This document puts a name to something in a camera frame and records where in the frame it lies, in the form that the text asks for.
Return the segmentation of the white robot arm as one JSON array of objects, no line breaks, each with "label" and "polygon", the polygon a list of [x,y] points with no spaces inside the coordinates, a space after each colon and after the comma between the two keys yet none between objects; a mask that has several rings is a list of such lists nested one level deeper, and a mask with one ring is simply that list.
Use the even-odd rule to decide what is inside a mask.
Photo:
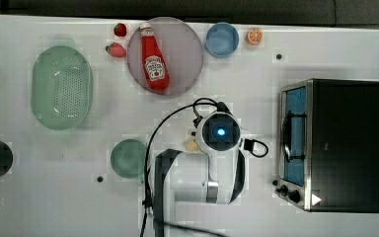
[{"label": "white robot arm", "polygon": [[154,165],[155,237],[190,237],[176,222],[178,202],[229,204],[245,183],[241,128],[229,112],[214,112],[196,128],[198,153],[167,149]]}]

